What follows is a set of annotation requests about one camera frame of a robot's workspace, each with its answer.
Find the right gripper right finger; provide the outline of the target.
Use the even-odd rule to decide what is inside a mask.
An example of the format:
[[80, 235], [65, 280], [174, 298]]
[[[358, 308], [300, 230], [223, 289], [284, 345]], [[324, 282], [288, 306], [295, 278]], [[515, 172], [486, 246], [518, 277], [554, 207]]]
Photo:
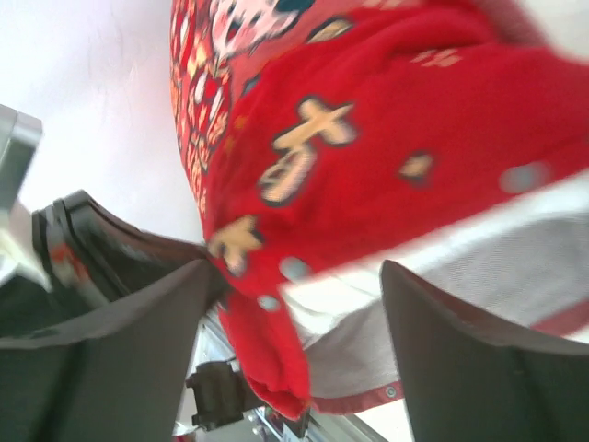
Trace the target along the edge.
[[503, 320], [396, 262], [381, 281], [415, 440], [587, 440], [587, 344]]

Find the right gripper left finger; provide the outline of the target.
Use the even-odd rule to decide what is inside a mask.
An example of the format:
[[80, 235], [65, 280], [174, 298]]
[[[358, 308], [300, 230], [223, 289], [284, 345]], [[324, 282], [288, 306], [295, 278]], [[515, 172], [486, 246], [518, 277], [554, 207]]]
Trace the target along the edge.
[[211, 270], [191, 262], [86, 315], [1, 341], [1, 438], [169, 441]]

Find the white pillow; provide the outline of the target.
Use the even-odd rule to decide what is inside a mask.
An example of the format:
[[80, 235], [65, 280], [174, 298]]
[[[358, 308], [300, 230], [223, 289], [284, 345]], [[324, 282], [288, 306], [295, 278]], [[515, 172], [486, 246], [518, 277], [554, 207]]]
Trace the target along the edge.
[[393, 398], [398, 370], [381, 302], [385, 260], [511, 322], [572, 334], [588, 323], [588, 176], [324, 273], [285, 258], [283, 296], [314, 398], [360, 408]]

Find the red printed pillowcase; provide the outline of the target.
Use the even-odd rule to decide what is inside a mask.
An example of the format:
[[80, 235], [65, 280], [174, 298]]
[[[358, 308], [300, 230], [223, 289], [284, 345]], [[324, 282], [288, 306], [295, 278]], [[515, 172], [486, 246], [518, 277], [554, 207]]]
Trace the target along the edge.
[[307, 347], [379, 297], [381, 259], [561, 180], [587, 182], [588, 66], [477, 1], [176, 1], [170, 92], [220, 320], [254, 392], [336, 405]]

